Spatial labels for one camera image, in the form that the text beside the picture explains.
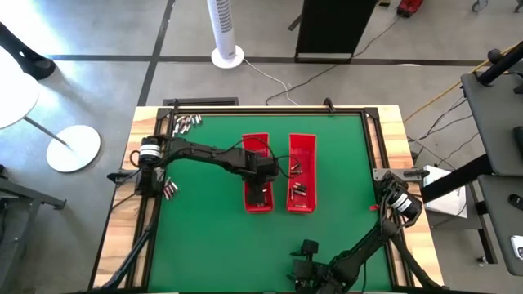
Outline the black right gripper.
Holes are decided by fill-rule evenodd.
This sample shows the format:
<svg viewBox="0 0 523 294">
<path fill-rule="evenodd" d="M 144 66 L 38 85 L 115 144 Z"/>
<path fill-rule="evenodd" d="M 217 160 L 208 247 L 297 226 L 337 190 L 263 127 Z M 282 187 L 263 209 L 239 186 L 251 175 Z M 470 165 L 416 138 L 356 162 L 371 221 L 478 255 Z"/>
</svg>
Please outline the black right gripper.
<svg viewBox="0 0 523 294">
<path fill-rule="evenodd" d="M 324 294 L 324 285 L 320 279 L 323 266 L 313 261 L 313 255 L 319 251 L 316 241 L 305 239 L 301 247 L 291 252 L 295 256 L 293 260 L 292 273 L 287 278 L 294 282 L 297 294 Z"/>
</svg>

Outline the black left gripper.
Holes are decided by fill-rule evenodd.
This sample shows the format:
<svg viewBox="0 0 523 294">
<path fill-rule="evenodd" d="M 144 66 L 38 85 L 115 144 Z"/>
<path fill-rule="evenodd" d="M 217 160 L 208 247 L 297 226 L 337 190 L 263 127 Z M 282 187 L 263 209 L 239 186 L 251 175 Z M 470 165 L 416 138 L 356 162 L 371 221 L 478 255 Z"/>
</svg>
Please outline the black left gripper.
<svg viewBox="0 0 523 294">
<path fill-rule="evenodd" d="M 247 197 L 249 197 L 251 194 L 264 194 L 270 189 L 270 185 L 273 182 L 273 178 L 269 176 L 254 176 L 254 177 L 248 177 L 244 180 L 244 183 L 246 184 L 245 188 L 245 194 Z M 254 196 L 250 196 L 248 198 L 250 205 L 256 205 L 257 204 L 257 198 Z M 266 197 L 263 196 L 260 198 L 260 201 L 258 202 L 258 206 L 265 206 L 266 205 Z"/>
</svg>

